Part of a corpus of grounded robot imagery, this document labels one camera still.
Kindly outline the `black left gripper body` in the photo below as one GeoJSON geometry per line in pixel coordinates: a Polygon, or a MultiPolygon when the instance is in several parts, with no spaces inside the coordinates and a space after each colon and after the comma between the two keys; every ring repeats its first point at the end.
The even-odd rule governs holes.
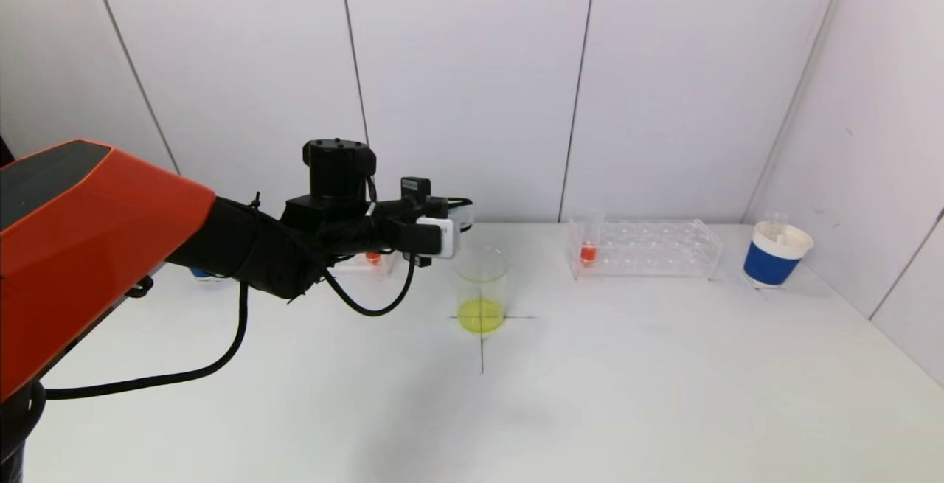
{"type": "Polygon", "coordinates": [[[385,249],[399,251],[412,268],[425,268],[432,263],[431,225],[417,224],[429,210],[431,180],[406,176],[399,181],[400,198],[380,201],[381,237],[385,249]]]}

